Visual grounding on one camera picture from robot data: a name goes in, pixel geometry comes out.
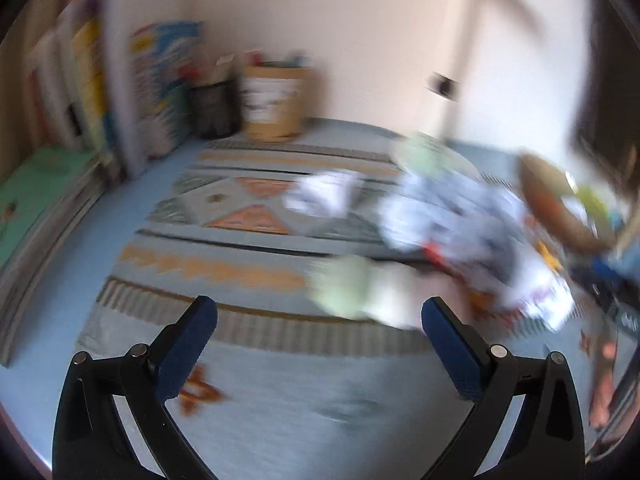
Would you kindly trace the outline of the person's right hand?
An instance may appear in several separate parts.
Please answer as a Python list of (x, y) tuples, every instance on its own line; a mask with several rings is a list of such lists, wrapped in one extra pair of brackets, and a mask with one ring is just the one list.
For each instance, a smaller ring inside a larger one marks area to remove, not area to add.
[(589, 422), (590, 426), (602, 429), (610, 420), (610, 405), (613, 400), (614, 366), (617, 356), (617, 344), (605, 341), (599, 346), (597, 377), (591, 396)]

